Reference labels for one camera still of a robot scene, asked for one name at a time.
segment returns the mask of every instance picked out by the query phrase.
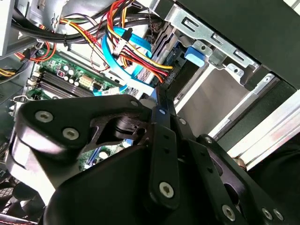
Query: mounting hole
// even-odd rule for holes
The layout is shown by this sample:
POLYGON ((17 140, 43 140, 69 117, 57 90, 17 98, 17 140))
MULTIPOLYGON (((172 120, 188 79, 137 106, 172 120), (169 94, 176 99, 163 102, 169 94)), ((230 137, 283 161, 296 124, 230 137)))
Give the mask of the mounting hole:
POLYGON ((138 129, 137 132, 136 132, 136 134, 137 134, 138 136, 144 135, 145 133, 146 133, 146 129, 144 129, 144 128, 140 128, 140 129, 138 129))
POLYGON ((273 219, 273 216, 271 215, 271 213, 266 208, 262 208, 262 212, 265 215, 265 217, 268 218, 269 220, 273 219))
POLYGON ((170 150, 168 148, 164 148, 165 153, 169 154, 170 150))
POLYGON ((234 205, 238 205, 240 203, 240 199, 238 193, 234 190, 234 188, 230 184, 224 184, 224 187, 234 205))
POLYGON ((213 173, 213 170, 210 167, 207 167, 207 171, 213 173))

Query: cable bundle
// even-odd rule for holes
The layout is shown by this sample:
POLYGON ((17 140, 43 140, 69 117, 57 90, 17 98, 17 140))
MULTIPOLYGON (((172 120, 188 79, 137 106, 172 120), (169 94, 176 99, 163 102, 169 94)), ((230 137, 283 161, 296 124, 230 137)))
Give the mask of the cable bundle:
MULTIPOLYGON (((149 56, 147 57, 140 49, 137 49, 129 40, 125 41, 120 35, 115 32, 115 25, 119 25, 122 28, 132 27, 136 25, 149 24, 151 23, 160 23, 161 19, 156 15, 146 14, 146 13, 138 13, 138 14, 128 14, 127 8, 133 2, 133 0, 117 0, 109 7, 105 8, 103 11, 89 17, 87 15, 75 13, 71 15, 67 15, 60 20, 60 24, 69 25, 73 29, 75 29, 78 34, 73 35, 65 35, 59 33, 53 33, 44 29, 44 27, 37 27, 29 22, 18 9, 14 9, 13 12, 13 21, 12 26, 19 30, 20 32, 36 38, 40 41, 44 41, 47 47, 47 52, 38 58, 35 58, 34 55, 28 56, 25 53, 17 52, 15 55, 20 60, 33 61, 36 63, 43 62, 49 60, 55 53, 56 43, 64 43, 65 45, 76 43, 76 44, 88 44, 92 49, 92 54, 90 57, 91 64, 94 68, 92 55, 93 52, 97 54, 97 56, 103 61, 105 68, 103 70, 98 70, 94 68, 97 72, 102 72, 110 68, 110 65, 107 61, 107 58, 103 52, 101 42, 103 41, 103 37, 105 37, 105 41, 109 41, 110 43, 110 52, 117 51, 116 47, 120 46, 121 43, 125 43, 121 45, 121 48, 118 48, 117 54, 115 57, 120 59, 120 64, 123 69, 131 66, 133 63, 139 65, 140 68, 144 67, 150 72, 152 72, 162 83, 172 67, 163 66, 157 64, 152 61, 149 56), (92 27, 85 30, 81 27, 82 24, 91 23, 92 27), (53 43, 53 50, 50 53, 50 44, 53 43)), ((0 71, 0 75, 3 76, 13 76, 17 71, 0 71)))

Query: black wire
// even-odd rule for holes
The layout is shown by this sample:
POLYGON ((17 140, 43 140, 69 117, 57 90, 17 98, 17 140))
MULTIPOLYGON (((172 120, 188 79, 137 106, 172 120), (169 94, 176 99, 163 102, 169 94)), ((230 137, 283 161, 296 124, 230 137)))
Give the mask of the black wire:
POLYGON ((80 16, 84 17, 88 22, 90 22, 93 26, 95 26, 94 25, 95 22, 92 21, 91 18, 89 18, 87 15, 84 15, 84 14, 81 14, 81 13, 73 13, 73 14, 80 15, 80 16))
MULTIPOLYGON (((135 14, 135 15, 128 15, 126 16, 128 19, 137 19, 137 18, 145 18, 143 20, 136 20, 136 21, 129 21, 125 23, 125 27, 132 27, 137 25, 144 25, 149 23, 149 16, 148 14, 135 14)), ((151 20, 153 23, 161 22, 161 19, 157 17, 156 15, 151 15, 151 20)), ((101 38, 102 35, 105 34, 105 26, 107 25, 107 21, 103 21, 100 32, 99 32, 99 38, 101 38)), ((58 33, 51 33, 46 30, 42 30, 38 28, 39 30, 33 30, 27 27, 20 26, 16 21, 12 21, 12 27, 23 32, 24 34, 27 34, 30 37, 41 39, 43 41, 49 41, 49 42, 55 42, 55 43, 64 43, 65 38, 68 44, 72 43, 78 43, 78 44, 85 44, 85 39, 80 36, 80 34, 72 34, 72 35, 63 35, 58 33)), ((98 24, 87 31, 91 33, 92 35, 96 34, 98 30, 98 24)))
MULTIPOLYGON (((161 22, 161 19, 160 18, 155 18, 155 19, 152 19, 152 22, 153 23, 158 23, 158 22, 161 22)), ((126 22, 125 27, 133 27, 133 26, 145 25, 145 24, 149 24, 149 18, 148 19, 143 19, 143 20, 136 20, 136 21, 126 22)), ((48 32, 47 34, 41 35, 39 32, 36 32, 34 30, 18 26, 14 21, 12 21, 12 27, 19 30, 19 31, 21 31, 22 33, 24 33, 24 34, 26 34, 30 37, 40 39, 40 40, 43 40, 43 41, 54 42, 54 43, 64 43, 65 42, 65 35, 62 35, 62 34, 55 34, 53 36, 53 33, 48 32)), ((96 32, 97 32, 97 28, 91 34, 95 35, 96 32)), ((104 28, 104 25, 101 25, 98 39, 100 39, 104 34, 105 34, 105 28, 104 28)), ((72 43, 85 44, 86 43, 85 39, 83 37, 81 37, 79 34, 66 35, 66 40, 67 40, 68 44, 72 44, 72 43)))
MULTIPOLYGON (((96 13, 95 15, 91 16, 91 18, 93 18, 94 20, 98 19, 99 17, 103 16, 110 8, 112 5, 109 5, 108 7, 106 7, 105 9, 103 9, 102 11, 96 13)), ((69 16, 73 16, 76 15, 76 13, 72 13, 69 15, 66 15, 65 17, 69 17, 69 16)), ((82 18, 72 18, 74 20, 81 20, 82 18)))
MULTIPOLYGON (((30 50, 30 52, 31 52, 31 53, 30 53, 30 57, 34 57, 34 55, 37 53, 37 51, 38 51, 38 50, 37 50, 36 48, 33 47, 33 48, 30 50)), ((12 80, 12 79, 14 79, 14 78, 16 78, 17 76, 19 76, 22 72, 24 72, 24 71, 29 67, 30 63, 31 63, 31 62, 29 62, 29 61, 23 63, 23 64, 20 66, 20 68, 17 69, 17 71, 15 72, 14 75, 12 75, 12 76, 10 76, 10 77, 4 79, 4 80, 0 80, 0 85, 1 85, 1 84, 4 84, 4 83, 6 83, 6 82, 8 82, 8 81, 10 81, 10 80, 12 80)))

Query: screw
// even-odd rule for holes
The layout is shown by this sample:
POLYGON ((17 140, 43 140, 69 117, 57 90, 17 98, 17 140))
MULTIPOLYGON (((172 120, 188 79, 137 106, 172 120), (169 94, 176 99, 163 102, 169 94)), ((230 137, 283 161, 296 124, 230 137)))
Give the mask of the screw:
POLYGON ((266 76, 264 79, 263 79, 263 81, 265 81, 265 82, 269 82, 271 80, 271 77, 270 76, 266 76))
POLYGON ((172 198, 174 196, 174 190, 170 184, 167 182, 161 182, 159 184, 160 193, 166 198, 172 198))
POLYGON ((211 144, 212 143, 212 140, 211 140, 211 138, 210 137, 205 137, 205 140, 209 143, 209 144, 211 144))
POLYGON ((223 205, 222 206, 222 211, 223 211, 224 215, 230 221, 235 221, 235 214, 234 214, 233 210, 228 205, 223 205))
POLYGON ((45 51, 44 51, 43 49, 40 49, 40 50, 38 51, 38 53, 39 53, 40 55, 43 55, 43 54, 45 53, 45 51))
POLYGON ((139 106, 139 104, 135 101, 131 101, 130 103, 133 104, 134 106, 139 106))
POLYGON ((270 214, 269 211, 267 211, 265 208, 262 208, 262 212, 263 214, 266 216, 266 218, 268 218, 269 220, 273 219, 273 216, 270 214))
POLYGON ((65 128, 62 131, 62 135, 69 140, 76 140, 79 137, 79 133, 74 128, 65 128))
POLYGON ((36 112, 35 117, 38 121, 43 123, 48 123, 53 120, 53 115, 47 111, 38 111, 36 112))
POLYGON ((186 124, 187 124, 187 122, 186 122, 184 119, 182 119, 182 118, 180 118, 179 121, 180 121, 180 123, 182 123, 183 125, 186 125, 186 124))
POLYGON ((165 111, 164 111, 164 110, 160 109, 159 111, 160 111, 163 115, 165 115, 165 111))
POLYGON ((280 219, 282 221, 284 220, 282 214, 277 209, 273 209, 273 211, 274 211, 275 215, 278 217, 278 219, 280 219))

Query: blue tab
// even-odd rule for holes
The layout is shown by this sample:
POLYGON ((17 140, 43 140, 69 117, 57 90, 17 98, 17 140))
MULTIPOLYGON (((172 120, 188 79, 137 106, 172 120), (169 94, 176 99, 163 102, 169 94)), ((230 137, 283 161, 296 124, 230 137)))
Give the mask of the blue tab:
POLYGON ((184 55, 184 57, 190 62, 196 64, 198 67, 203 67, 205 63, 205 55, 197 51, 193 47, 189 47, 184 55))

